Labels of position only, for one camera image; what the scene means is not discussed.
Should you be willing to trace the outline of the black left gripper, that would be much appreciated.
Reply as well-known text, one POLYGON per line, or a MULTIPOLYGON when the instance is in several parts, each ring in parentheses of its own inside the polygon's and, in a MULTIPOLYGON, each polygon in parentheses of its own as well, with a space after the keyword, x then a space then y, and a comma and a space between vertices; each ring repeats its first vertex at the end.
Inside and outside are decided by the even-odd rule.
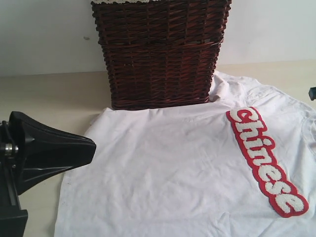
POLYGON ((38 183, 92 162, 89 138, 44 125, 14 111, 0 123, 0 235, 22 237, 28 220, 18 195, 38 183))

